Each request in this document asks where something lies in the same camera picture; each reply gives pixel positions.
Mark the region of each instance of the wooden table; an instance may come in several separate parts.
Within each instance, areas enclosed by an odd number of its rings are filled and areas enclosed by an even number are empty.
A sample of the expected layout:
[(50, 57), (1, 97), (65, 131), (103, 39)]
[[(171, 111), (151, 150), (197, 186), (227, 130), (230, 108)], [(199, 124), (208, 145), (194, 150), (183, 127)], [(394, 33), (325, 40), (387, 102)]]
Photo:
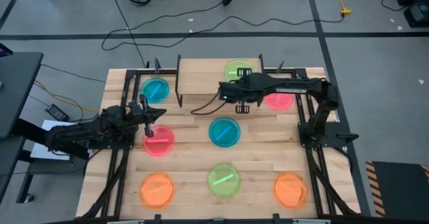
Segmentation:
[[(109, 71), (101, 108), (120, 104), (125, 72), (125, 69)], [(325, 77), (323, 68), (307, 68), (307, 73), (310, 78)], [(212, 95), (187, 95), (180, 108), (174, 93), (176, 76), (145, 75), (140, 82), (152, 77), (162, 77), (170, 85), (168, 98), (161, 104), (151, 106), (167, 109), (167, 113), (156, 124), (170, 127), (176, 143), (168, 155), (158, 158), (150, 156), (142, 148), (143, 128), (140, 127), (135, 147), (129, 155), (121, 219), (153, 219), (155, 214), (161, 214), (163, 219), (254, 219), (272, 218), (273, 213), (279, 213), (281, 218), (317, 216), (306, 154), (298, 135), (296, 102), (286, 111), (274, 111), (262, 103), (260, 108), (252, 104), (248, 115), (237, 115), (234, 105), (225, 105), (212, 115), (195, 116), (190, 114), (190, 110), (203, 106)], [(220, 101), (215, 101), (206, 110), (220, 104)], [(309, 118), (307, 107), (304, 110)], [(208, 137), (208, 127), (217, 117), (232, 117), (241, 127), (241, 138), (231, 148), (217, 147)], [(335, 121), (334, 113), (329, 121)], [(350, 208), (359, 212), (347, 159), (330, 148), (324, 149), (324, 155), (332, 185)], [(110, 150), (103, 150), (88, 163), (76, 216), (88, 211), (104, 188), (110, 156)], [(229, 199), (214, 197), (206, 183), (208, 171), (215, 164), (223, 162), (233, 164), (242, 178), (240, 191)], [(273, 196), (273, 182), (278, 174), (285, 171), (298, 173), (307, 182), (308, 202), (299, 210), (283, 208)], [(174, 181), (175, 196), (165, 209), (151, 210), (140, 203), (139, 185), (152, 172), (167, 172)], [(327, 213), (324, 189), (321, 184), (319, 186), (324, 212)], [(109, 205), (110, 215), (113, 214), (115, 197), (114, 189)]]

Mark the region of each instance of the blue petri dish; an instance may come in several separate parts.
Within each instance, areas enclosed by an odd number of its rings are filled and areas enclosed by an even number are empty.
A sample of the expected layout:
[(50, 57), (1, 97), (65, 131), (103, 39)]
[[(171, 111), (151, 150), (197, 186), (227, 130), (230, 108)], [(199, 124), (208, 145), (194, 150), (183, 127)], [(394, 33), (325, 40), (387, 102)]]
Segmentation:
[(208, 129), (210, 140), (219, 147), (227, 148), (236, 144), (240, 139), (240, 125), (230, 117), (215, 119)]
[(140, 93), (145, 95), (148, 103), (160, 103), (168, 97), (170, 86), (162, 78), (151, 78), (145, 80), (141, 86)]

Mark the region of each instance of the black metal frame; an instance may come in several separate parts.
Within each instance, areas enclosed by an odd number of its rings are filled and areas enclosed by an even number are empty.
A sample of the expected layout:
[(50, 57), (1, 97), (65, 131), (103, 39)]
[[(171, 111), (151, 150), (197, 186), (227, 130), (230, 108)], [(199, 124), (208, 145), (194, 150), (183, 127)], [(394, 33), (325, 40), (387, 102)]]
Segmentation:
[[(178, 79), (179, 79), (180, 59), (181, 59), (181, 56), (178, 55), (177, 69), (162, 69), (162, 68), (160, 68), (159, 64), (156, 64), (155, 69), (127, 70), (127, 72), (125, 74), (125, 84), (123, 87), (121, 106), (125, 106), (127, 103), (128, 90), (129, 90), (129, 85), (130, 85), (131, 79), (135, 78), (132, 99), (137, 100), (139, 86), (140, 86), (140, 77), (143, 75), (149, 75), (149, 74), (161, 74), (161, 75), (175, 74), (176, 75), (176, 86), (175, 86), (176, 97), (177, 97), (179, 106), (182, 106), (183, 96), (178, 94)], [(264, 73), (267, 73), (267, 74), (279, 74), (279, 73), (280, 74), (291, 74), (292, 78), (307, 78), (305, 68), (269, 68), (269, 69), (265, 69), (263, 66), (262, 54), (259, 55), (259, 59), (261, 61), (261, 70)], [(300, 94), (296, 94), (296, 102), (297, 102), (297, 106), (298, 106), (298, 114), (300, 117), (300, 123), (305, 123), (306, 118), (305, 118), (305, 114), (304, 114), (304, 106), (302, 104), (302, 98), (301, 98)], [(306, 102), (307, 102), (309, 114), (310, 114), (310, 116), (313, 116), (314, 115), (314, 105), (313, 105), (311, 96), (306, 95)], [(322, 148), (316, 148), (314, 150), (318, 154), (320, 170), (323, 173), (324, 177), (327, 180), (329, 180), (328, 170), (327, 170), (326, 162), (324, 159), (323, 149)], [(118, 153), (117, 150), (112, 150), (111, 162), (110, 162), (110, 166), (109, 166), (107, 182), (110, 181), (110, 179), (112, 178), (112, 175), (115, 171), (115, 166), (116, 166), (116, 161), (117, 161), (117, 153)], [(123, 154), (125, 155), (125, 158), (126, 158), (125, 161), (127, 162), (129, 150), (124, 150)], [(309, 165), (310, 180), (311, 180), (312, 190), (313, 190), (313, 194), (314, 194), (316, 212), (317, 212), (318, 217), (321, 218), (324, 215), (324, 212), (323, 212), (323, 208), (322, 208), (322, 201), (321, 201), (321, 197), (320, 197), (319, 185), (318, 185), (316, 175), (310, 170), (310, 158), (313, 158), (312, 155), (313, 155), (312, 149), (306, 148), (306, 156), (307, 156), (307, 161), (308, 161), (308, 165)], [(126, 171), (121, 175), (121, 177), (119, 179), (117, 196), (116, 196), (116, 200), (115, 200), (114, 216), (116, 216), (118, 218), (119, 218), (120, 212), (121, 212), (123, 189), (124, 189), (124, 185), (125, 185), (125, 175), (126, 175)], [(326, 192), (326, 197), (327, 197), (327, 201), (328, 201), (329, 214), (336, 215), (335, 205), (334, 205), (334, 201), (333, 201), (332, 197), (327, 192)], [(105, 204), (102, 207), (101, 217), (107, 216), (108, 208), (109, 208), (109, 199), (106, 200)], [(275, 219), (274, 223), (276, 223), (276, 221), (281, 221), (281, 220), (284, 220), (284, 221), (290, 220), (290, 219), (280, 219), (278, 217), (278, 215), (276, 215), (276, 214), (274, 214), (274, 219)], [(191, 223), (191, 222), (202, 221), (202, 220), (169, 220), (169, 221), (173, 221), (173, 222), (177, 222), (177, 223), (181, 223), (181, 222)], [(273, 219), (237, 219), (236, 221), (238, 221), (238, 222), (244, 221), (246, 223), (250, 223), (250, 222), (272, 223)]]

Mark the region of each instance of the black desk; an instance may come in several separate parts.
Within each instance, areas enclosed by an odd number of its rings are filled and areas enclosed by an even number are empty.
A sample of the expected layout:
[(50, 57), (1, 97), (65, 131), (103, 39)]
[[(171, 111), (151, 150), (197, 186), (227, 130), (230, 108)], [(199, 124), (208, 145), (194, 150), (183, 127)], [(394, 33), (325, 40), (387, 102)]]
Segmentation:
[(24, 137), (9, 137), (40, 68), (43, 54), (16, 52), (0, 58), (0, 202), (18, 160), (29, 161)]

